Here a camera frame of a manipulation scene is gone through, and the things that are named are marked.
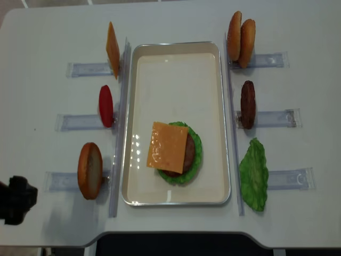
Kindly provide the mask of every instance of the metal tray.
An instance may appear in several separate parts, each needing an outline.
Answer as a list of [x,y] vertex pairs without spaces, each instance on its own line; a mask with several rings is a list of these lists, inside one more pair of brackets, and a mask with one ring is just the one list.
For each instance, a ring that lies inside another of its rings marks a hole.
[[[222,204],[230,196],[220,52],[212,42],[140,45],[132,57],[121,193],[133,206]],[[147,167],[154,121],[186,122],[202,165],[186,186]]]

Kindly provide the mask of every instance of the green lettuce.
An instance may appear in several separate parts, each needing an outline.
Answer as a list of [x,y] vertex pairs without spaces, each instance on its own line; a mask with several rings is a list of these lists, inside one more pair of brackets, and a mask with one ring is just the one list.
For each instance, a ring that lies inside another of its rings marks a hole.
[[188,127],[188,133],[192,137],[194,141],[194,146],[196,148],[196,154],[194,156],[194,160],[192,163],[192,166],[190,169],[187,171],[187,173],[179,176],[179,177],[169,177],[162,170],[159,170],[159,174],[161,175],[162,178],[164,178],[168,183],[170,184],[186,184],[190,182],[197,174],[200,163],[201,163],[201,158],[202,158],[202,149],[201,149],[201,140],[200,137],[190,128],[188,125],[182,122],[174,122],[174,123],[169,123],[170,125],[177,125],[177,126],[184,126]]
[[269,171],[264,147],[257,138],[250,141],[245,157],[240,162],[239,172],[243,200],[253,210],[264,211]]

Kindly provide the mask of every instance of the hamburger patty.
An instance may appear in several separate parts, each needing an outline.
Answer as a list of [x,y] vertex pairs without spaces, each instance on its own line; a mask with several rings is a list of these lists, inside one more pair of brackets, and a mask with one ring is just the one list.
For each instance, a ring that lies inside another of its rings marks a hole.
[[251,129],[256,116],[256,100],[254,83],[246,81],[241,89],[241,123],[245,129]]
[[196,147],[194,145],[194,140],[192,136],[187,134],[187,141],[186,141],[186,150],[185,150],[185,160],[183,161],[183,171],[182,174],[177,172],[171,172],[171,171],[164,171],[164,174],[166,174],[169,177],[176,178],[184,173],[186,173],[190,167],[192,166],[194,156],[196,155]]

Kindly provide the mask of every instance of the red tomato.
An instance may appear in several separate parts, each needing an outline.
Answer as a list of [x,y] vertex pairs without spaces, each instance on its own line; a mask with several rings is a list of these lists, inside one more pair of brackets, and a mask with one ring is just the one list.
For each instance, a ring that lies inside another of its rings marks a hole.
[[101,88],[99,106],[102,123],[105,127],[110,128],[113,123],[113,105],[111,92],[107,85]]

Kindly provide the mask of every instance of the orange cheese slice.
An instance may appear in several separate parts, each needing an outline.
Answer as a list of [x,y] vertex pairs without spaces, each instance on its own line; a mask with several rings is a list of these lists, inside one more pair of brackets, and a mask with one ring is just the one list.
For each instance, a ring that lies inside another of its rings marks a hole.
[[147,167],[182,173],[188,127],[153,123]]
[[119,48],[115,35],[115,31],[113,29],[113,25],[110,22],[108,28],[108,38],[107,38],[107,54],[110,60],[110,64],[113,70],[113,74],[117,80],[118,70],[119,70]]

